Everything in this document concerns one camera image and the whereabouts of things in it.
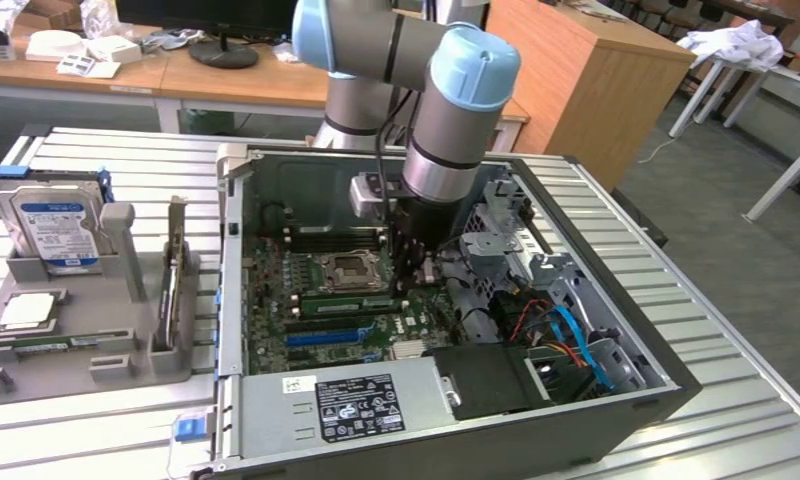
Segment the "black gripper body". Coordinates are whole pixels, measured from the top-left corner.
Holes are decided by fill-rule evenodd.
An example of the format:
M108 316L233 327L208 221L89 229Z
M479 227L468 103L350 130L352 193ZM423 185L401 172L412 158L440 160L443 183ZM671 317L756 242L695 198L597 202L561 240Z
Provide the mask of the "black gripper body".
M419 197L401 198L392 214L400 245L435 250L448 240L460 205L459 201L433 203Z

